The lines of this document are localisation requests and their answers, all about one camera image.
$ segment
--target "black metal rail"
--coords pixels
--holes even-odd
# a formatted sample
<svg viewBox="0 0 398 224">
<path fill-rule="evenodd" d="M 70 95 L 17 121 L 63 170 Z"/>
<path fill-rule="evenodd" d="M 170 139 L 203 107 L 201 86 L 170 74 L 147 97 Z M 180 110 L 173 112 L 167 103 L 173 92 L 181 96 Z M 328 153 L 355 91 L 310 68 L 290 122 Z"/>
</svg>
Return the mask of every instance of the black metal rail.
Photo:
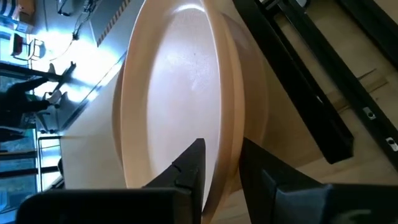
<svg viewBox="0 0 398 224">
<path fill-rule="evenodd" d="M 258 10 L 253 13 L 247 6 L 241 7 L 239 13 L 325 159 L 332 164 L 351 157 L 352 134 L 279 26 L 272 19 L 267 20 Z"/>
<path fill-rule="evenodd" d="M 398 25 L 373 0 L 336 0 L 398 70 Z"/>
<path fill-rule="evenodd" d="M 57 172 L 58 167 L 57 166 L 41 167 L 40 170 L 41 170 L 41 174 L 47 174 L 47 173 L 51 173 L 51 172 Z M 12 171 L 0 172 L 0 179 L 10 178 L 10 177 L 22 177 L 25 175 L 36 175 L 36 174 L 39 174 L 38 168 L 12 170 Z"/>
<path fill-rule="evenodd" d="M 276 6 L 301 35 L 328 76 L 350 103 L 357 117 L 398 170 L 398 131 L 395 126 L 306 15 L 305 9 L 300 7 L 295 0 L 278 1 Z M 269 16 L 272 14 L 269 14 L 263 7 L 260 10 L 264 17 L 273 20 Z"/>
</svg>

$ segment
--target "metal bracket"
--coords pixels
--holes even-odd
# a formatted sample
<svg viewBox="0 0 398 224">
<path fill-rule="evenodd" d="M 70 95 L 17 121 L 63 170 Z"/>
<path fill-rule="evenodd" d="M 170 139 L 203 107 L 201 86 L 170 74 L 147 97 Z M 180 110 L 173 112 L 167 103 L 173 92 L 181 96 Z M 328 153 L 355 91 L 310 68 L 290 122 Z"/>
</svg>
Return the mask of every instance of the metal bracket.
<svg viewBox="0 0 398 224">
<path fill-rule="evenodd" d="M 300 7 L 294 0 L 279 1 L 277 7 L 301 35 L 328 76 L 350 103 L 357 117 L 365 125 L 391 164 L 398 170 L 398 153 L 395 152 L 393 147 L 398 142 L 398 131 L 395 126 L 306 15 L 305 9 Z M 261 9 L 261 12 L 264 15 L 263 18 L 269 21 L 273 20 L 271 13 L 268 13 L 265 9 Z M 373 113 L 372 118 L 367 113 L 364 113 L 364 108 L 368 108 Z"/>
<path fill-rule="evenodd" d="M 259 13 L 265 6 L 234 3 L 325 159 L 332 164 L 351 157 L 352 134 L 276 22 Z"/>
<path fill-rule="evenodd" d="M 398 70 L 398 25 L 373 0 L 336 0 Z"/>
</svg>

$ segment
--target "chair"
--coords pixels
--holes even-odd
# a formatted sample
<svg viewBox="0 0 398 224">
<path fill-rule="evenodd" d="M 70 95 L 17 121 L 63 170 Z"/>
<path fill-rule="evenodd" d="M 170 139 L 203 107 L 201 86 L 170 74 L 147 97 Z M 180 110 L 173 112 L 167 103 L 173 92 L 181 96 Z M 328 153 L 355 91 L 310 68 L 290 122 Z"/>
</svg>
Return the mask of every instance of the chair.
<svg viewBox="0 0 398 224">
<path fill-rule="evenodd" d="M 36 38 L 33 38 L 29 43 L 26 43 L 23 37 L 15 33 L 11 36 L 10 43 L 11 56 L 19 60 L 40 59 L 40 46 L 44 44 L 43 41 L 37 40 Z M 24 46 L 27 48 L 27 56 L 21 57 L 21 53 L 24 51 Z"/>
</svg>

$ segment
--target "wooden surface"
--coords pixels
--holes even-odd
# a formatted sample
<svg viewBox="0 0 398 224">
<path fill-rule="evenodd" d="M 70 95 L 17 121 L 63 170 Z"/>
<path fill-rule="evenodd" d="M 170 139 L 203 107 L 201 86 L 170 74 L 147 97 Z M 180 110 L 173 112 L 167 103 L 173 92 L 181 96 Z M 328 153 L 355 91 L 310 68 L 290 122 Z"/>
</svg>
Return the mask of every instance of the wooden surface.
<svg viewBox="0 0 398 224">
<path fill-rule="evenodd" d="M 61 138 L 67 189 L 126 188 L 112 132 L 116 75 Z"/>
<path fill-rule="evenodd" d="M 398 22 L 398 2 L 376 0 Z M 391 122 L 398 126 L 398 73 L 362 30 L 332 0 L 312 1 L 308 15 L 361 80 Z M 354 157 L 334 165 L 324 160 L 276 76 L 268 75 L 270 117 L 263 146 L 320 182 L 398 185 L 398 174 L 327 77 L 286 18 L 277 18 L 298 54 L 353 133 Z M 243 191 L 232 194 L 213 223 L 250 223 Z"/>
</svg>

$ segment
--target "person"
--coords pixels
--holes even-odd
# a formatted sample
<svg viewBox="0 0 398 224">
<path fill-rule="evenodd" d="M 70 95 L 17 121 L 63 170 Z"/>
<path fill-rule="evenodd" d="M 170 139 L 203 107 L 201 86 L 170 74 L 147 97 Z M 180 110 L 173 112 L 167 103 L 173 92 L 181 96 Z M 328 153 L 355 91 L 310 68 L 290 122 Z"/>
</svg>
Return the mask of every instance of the person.
<svg viewBox="0 0 398 224">
<path fill-rule="evenodd" d="M 54 105 L 62 96 L 61 91 L 55 90 L 46 100 L 29 101 L 27 91 L 48 82 L 48 78 L 38 78 L 22 83 L 13 84 L 6 92 L 0 93 L 0 126 L 14 127 L 19 124 L 24 113 L 39 112 Z"/>
</svg>

